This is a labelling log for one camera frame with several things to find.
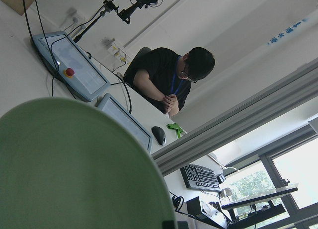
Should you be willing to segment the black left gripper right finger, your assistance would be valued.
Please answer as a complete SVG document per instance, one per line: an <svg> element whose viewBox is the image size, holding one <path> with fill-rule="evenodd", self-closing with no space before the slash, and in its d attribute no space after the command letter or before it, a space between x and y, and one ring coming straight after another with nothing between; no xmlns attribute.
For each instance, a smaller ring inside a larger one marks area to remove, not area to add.
<svg viewBox="0 0 318 229"><path fill-rule="evenodd" d="M187 221L177 221L177 228L178 229L188 229L188 222Z"/></svg>

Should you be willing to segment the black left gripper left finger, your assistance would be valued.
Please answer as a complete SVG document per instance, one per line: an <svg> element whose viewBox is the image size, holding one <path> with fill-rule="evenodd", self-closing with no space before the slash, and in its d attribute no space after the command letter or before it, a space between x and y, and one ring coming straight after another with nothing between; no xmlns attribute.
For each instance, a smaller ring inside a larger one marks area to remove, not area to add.
<svg viewBox="0 0 318 229"><path fill-rule="evenodd" d="M174 221L163 221L162 222L162 229L175 229L175 222Z"/></svg>

